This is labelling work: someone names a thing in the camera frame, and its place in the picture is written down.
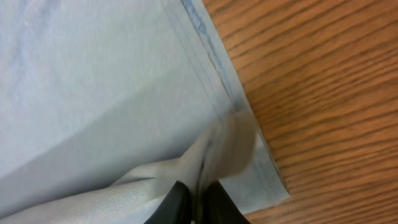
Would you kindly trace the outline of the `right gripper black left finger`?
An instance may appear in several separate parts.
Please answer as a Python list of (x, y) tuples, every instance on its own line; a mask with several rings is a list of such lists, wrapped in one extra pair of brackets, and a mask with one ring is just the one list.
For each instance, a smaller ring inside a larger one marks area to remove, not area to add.
[(191, 224), (192, 198), (182, 182), (174, 183), (157, 210), (144, 224)]

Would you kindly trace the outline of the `light blue printed t-shirt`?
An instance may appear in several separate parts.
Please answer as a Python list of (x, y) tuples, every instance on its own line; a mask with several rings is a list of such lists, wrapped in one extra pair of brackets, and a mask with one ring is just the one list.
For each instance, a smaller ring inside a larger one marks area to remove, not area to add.
[(1, 2), (1, 222), (145, 223), (177, 181), (202, 223), (289, 197), (202, 1)]

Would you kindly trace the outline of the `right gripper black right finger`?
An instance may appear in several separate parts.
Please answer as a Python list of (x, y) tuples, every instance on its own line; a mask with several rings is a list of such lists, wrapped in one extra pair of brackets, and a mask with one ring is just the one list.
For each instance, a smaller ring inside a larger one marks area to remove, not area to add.
[(206, 189), (202, 205), (204, 224), (250, 224), (219, 181)]

